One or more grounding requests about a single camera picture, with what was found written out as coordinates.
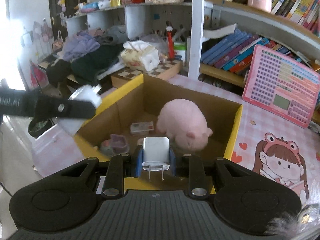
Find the pink keyboard toy board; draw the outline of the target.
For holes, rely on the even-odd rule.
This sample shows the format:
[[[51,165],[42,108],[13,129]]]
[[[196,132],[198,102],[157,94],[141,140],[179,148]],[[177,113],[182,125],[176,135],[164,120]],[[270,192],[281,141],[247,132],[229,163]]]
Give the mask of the pink keyboard toy board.
[[[242,99],[308,128],[319,94],[319,74],[266,46],[256,45]]]

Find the purple small toy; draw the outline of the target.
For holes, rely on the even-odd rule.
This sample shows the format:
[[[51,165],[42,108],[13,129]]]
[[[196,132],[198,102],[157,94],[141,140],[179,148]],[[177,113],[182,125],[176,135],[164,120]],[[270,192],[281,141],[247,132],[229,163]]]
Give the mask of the purple small toy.
[[[110,139],[103,141],[99,147],[99,151],[107,157],[128,153],[129,150],[127,139],[117,134],[111,134]]]

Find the tissue box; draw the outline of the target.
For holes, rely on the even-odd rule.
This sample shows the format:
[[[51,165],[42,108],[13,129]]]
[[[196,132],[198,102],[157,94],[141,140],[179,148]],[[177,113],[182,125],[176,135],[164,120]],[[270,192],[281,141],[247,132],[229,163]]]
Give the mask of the tissue box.
[[[126,41],[123,44],[124,50],[120,53],[125,66],[149,72],[155,69],[159,63],[159,54],[156,47],[141,40]]]

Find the row of blue books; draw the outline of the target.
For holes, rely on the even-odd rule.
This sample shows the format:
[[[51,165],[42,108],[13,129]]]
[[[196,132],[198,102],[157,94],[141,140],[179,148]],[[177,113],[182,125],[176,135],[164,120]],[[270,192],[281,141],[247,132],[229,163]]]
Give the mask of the row of blue books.
[[[251,62],[256,45],[273,48],[277,43],[269,38],[236,29],[233,34],[222,38],[205,51],[201,55],[201,63],[216,69],[236,72],[236,67],[241,68]]]

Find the pile of clothes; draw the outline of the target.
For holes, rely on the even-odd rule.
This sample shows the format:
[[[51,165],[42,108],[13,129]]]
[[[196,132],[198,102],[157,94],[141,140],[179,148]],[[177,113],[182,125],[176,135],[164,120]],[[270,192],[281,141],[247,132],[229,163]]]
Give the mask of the pile of clothes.
[[[46,75],[54,87],[73,75],[81,85],[96,85],[98,76],[108,72],[120,61],[127,34],[123,25],[115,25],[107,31],[80,31],[68,38],[62,48],[62,56],[48,65]]]

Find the small white plug adapter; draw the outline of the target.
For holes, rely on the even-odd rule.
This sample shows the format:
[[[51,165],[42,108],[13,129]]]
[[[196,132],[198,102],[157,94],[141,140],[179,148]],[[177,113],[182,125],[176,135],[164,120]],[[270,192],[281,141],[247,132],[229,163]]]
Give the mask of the small white plug adapter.
[[[102,103],[102,99],[98,95],[98,92],[100,90],[101,90],[101,85],[97,85],[94,87],[92,87],[90,85],[85,85],[85,86],[78,88],[69,97],[69,100],[89,101],[95,106],[95,108],[98,108]]]

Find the pink plush pig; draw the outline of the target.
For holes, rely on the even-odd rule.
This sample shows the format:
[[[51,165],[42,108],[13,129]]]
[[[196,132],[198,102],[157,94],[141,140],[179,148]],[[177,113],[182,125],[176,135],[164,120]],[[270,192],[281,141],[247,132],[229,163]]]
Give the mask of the pink plush pig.
[[[184,150],[201,151],[213,134],[199,107],[192,101],[174,99],[160,111],[156,129]]]

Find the pink cartoon table mat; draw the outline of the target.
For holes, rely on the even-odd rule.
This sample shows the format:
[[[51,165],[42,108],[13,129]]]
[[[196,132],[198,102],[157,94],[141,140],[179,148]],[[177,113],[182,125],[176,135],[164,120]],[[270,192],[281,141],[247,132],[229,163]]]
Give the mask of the pink cartoon table mat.
[[[292,189],[302,203],[319,200],[319,136],[279,116],[208,84],[177,77],[173,83],[140,75],[104,97],[89,121],[61,120],[35,140],[34,165],[43,177],[88,157],[108,159],[100,144],[123,135],[133,152],[143,134],[132,135],[135,122],[156,123],[162,107],[176,98],[198,105],[213,130],[205,164],[224,157]]]

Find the large white charger cube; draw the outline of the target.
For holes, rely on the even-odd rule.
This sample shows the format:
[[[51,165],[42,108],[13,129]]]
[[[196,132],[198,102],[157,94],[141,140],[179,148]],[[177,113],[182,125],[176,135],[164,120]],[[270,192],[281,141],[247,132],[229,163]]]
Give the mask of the large white charger cube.
[[[143,139],[143,170],[148,171],[149,180],[151,172],[161,172],[164,180],[164,171],[170,168],[170,143],[167,137],[146,137]]]

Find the checkered chess board box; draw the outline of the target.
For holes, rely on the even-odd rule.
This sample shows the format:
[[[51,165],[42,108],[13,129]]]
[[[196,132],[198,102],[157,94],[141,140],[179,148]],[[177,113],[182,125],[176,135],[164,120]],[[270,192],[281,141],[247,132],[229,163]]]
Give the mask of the checkered chess board box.
[[[156,77],[162,80],[169,80],[177,75],[182,69],[183,62],[180,60],[161,62],[155,69],[150,72],[142,72],[137,69],[125,67],[111,75],[112,86],[119,88],[136,78],[140,74],[146,74],[151,77]]]

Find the red white bottle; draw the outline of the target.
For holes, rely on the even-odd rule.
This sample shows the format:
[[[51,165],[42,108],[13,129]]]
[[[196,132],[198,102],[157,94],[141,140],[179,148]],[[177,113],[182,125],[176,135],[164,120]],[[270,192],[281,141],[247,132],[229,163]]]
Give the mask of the red white bottle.
[[[171,22],[167,21],[166,22],[166,34],[167,34],[167,41],[168,41],[168,58],[170,60],[173,60],[175,57],[174,53],[174,42],[172,40],[172,31],[173,27],[171,26]]]

